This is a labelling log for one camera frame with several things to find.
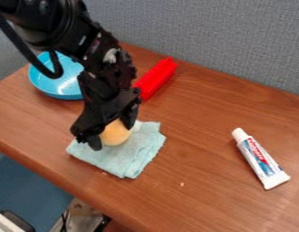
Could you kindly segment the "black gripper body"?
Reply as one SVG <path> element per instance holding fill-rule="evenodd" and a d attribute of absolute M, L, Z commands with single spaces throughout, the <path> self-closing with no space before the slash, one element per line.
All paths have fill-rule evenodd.
<path fill-rule="evenodd" d="M 105 71 L 93 76 L 81 72 L 77 81 L 83 96 L 83 109 L 70 132 L 79 143 L 99 135 L 122 114 L 126 107 L 139 104 L 139 89 L 131 86 L 134 71 Z"/>

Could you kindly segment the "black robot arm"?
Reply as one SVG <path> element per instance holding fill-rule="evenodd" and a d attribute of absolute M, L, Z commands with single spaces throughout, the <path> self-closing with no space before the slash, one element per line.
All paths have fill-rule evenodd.
<path fill-rule="evenodd" d="M 58 55 L 82 65 L 77 76 L 83 110 L 71 135 L 93 150 L 113 121 L 129 130 L 137 117 L 135 67 L 117 39 L 90 19 L 83 0 L 0 0 L 0 29 L 22 56 L 47 78 L 63 74 Z"/>

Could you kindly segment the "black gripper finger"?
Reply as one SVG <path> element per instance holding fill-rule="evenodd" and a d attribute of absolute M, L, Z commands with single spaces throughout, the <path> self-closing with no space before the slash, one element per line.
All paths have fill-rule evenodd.
<path fill-rule="evenodd" d="M 102 148 L 101 139 L 97 135 L 89 136 L 86 142 L 91 150 L 101 150 Z"/>
<path fill-rule="evenodd" d="M 135 123 L 135 117 L 137 117 L 137 111 L 138 111 L 138 105 L 134 104 L 130 107 L 126 107 L 122 111 L 122 114 L 119 116 L 119 120 L 123 124 L 123 127 L 130 130 Z"/>

